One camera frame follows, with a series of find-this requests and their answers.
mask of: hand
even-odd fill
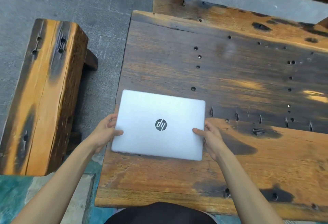
[[[99,122],[94,131],[86,138],[85,141],[95,148],[95,153],[99,153],[114,136],[123,134],[123,131],[115,130],[116,118],[117,113],[109,114]]]
[[[193,132],[205,138],[204,146],[213,160],[216,160],[220,149],[227,147],[223,142],[219,129],[207,120],[205,120],[205,131],[193,128]]]

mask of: chair leg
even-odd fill
[[[98,58],[89,49],[85,55],[84,64],[90,70],[96,71],[98,69]]]

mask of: forearm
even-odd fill
[[[86,140],[76,147],[12,224],[59,224],[93,152]]]
[[[235,155],[225,146],[217,153],[219,164],[243,224],[283,223],[249,178]]]

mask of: silver laptop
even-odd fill
[[[205,101],[123,90],[112,151],[202,160]]]

